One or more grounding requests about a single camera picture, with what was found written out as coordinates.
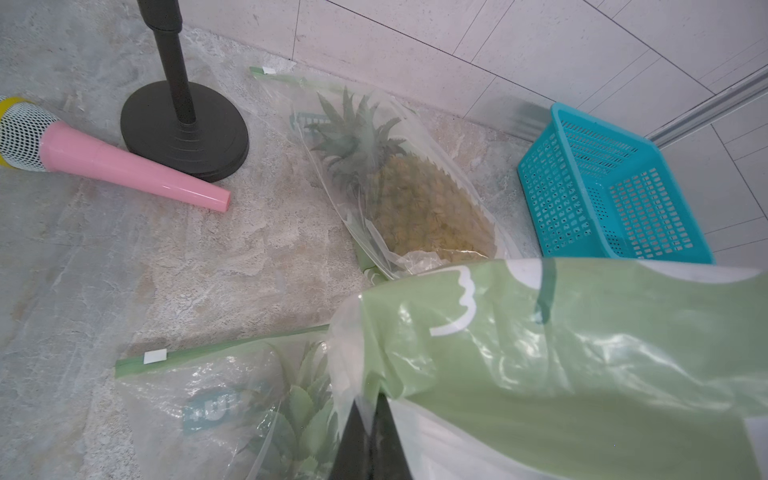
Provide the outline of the back green pineapple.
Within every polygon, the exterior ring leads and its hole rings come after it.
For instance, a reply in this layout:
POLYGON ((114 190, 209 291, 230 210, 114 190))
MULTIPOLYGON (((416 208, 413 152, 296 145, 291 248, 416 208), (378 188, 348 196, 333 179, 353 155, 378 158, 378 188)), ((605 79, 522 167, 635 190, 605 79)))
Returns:
POLYGON ((349 91, 339 108, 318 100, 327 120, 310 125, 319 138, 311 150, 390 252, 434 253, 452 262, 496 254, 493 227, 469 193, 393 134, 401 118, 377 120, 376 105, 349 91))

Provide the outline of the teal plastic basket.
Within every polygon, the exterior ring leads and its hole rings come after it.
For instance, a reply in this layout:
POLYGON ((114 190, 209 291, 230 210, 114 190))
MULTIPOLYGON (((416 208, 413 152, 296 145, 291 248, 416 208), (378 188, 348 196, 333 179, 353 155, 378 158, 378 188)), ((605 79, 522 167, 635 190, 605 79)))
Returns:
POLYGON ((550 114, 517 167, 544 256, 713 263, 652 142, 562 103, 550 114))

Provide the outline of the left yellow pineapple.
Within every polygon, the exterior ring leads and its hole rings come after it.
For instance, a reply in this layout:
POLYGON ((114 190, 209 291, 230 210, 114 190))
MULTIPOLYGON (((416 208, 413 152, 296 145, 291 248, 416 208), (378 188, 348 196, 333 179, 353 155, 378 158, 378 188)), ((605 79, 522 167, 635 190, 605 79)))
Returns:
POLYGON ((239 449, 255 456, 248 479, 327 479, 339 445, 338 417, 327 372, 326 345, 304 344, 299 360, 271 346, 281 368, 272 392, 248 390, 245 426, 251 437, 239 449))

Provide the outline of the right aluminium corner post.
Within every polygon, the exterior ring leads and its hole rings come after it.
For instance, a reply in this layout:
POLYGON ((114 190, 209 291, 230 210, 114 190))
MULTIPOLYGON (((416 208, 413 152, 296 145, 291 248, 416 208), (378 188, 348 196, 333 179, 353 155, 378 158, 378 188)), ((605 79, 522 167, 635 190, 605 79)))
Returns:
POLYGON ((763 67, 668 122, 647 139, 663 149, 766 95, 767 67, 763 67))

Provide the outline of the pink toy microphone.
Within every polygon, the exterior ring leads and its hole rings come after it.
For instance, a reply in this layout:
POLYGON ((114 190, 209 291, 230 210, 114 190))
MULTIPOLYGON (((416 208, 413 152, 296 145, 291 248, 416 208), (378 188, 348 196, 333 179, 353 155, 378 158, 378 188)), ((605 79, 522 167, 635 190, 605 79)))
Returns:
POLYGON ((20 97, 1 98, 1 165, 101 180, 218 212, 229 191, 70 127, 20 97))

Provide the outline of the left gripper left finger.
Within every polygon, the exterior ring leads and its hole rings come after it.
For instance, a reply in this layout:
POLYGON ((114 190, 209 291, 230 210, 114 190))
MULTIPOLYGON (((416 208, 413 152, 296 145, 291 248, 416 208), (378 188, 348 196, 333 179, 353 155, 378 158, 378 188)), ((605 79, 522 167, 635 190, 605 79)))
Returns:
POLYGON ((370 478, 369 435, 359 408, 352 405, 339 443, 329 480, 367 480, 370 478))

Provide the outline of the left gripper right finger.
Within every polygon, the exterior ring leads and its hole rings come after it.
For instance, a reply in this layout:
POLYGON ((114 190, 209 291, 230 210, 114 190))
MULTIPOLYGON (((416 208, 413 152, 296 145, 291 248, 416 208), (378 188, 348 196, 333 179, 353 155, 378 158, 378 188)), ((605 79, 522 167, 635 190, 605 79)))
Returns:
POLYGON ((383 393, 377 397, 370 436, 370 478, 412 480, 400 437, 383 393))

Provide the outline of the zip-top bag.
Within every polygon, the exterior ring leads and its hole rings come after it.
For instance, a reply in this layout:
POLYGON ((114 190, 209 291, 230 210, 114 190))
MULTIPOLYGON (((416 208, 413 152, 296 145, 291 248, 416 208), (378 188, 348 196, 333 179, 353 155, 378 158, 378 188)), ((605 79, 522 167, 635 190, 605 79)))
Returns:
POLYGON ((349 80, 251 75, 314 165, 364 259, 388 279, 486 259, 517 259, 511 235, 416 113, 349 80))
POLYGON ((239 451, 251 437, 244 420, 246 392, 279 388, 281 368, 272 345, 297 361, 305 343, 322 341, 329 373, 327 332, 322 325, 118 361, 115 384, 142 477, 248 479, 255 456, 239 451))
POLYGON ((389 408, 415 479, 763 479, 767 275, 647 260, 453 265, 346 299, 342 421, 389 408))

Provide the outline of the black microphone stand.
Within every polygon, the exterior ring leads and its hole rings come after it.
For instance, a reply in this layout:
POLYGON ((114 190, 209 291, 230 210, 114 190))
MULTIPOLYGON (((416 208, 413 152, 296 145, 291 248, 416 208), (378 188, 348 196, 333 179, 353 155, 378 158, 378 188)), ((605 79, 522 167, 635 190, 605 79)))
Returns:
POLYGON ((138 6, 154 34, 165 79, 139 88, 124 103, 120 127, 127 149, 204 181, 229 177, 249 152, 242 115, 216 90, 188 80, 179 3, 140 1, 138 6))

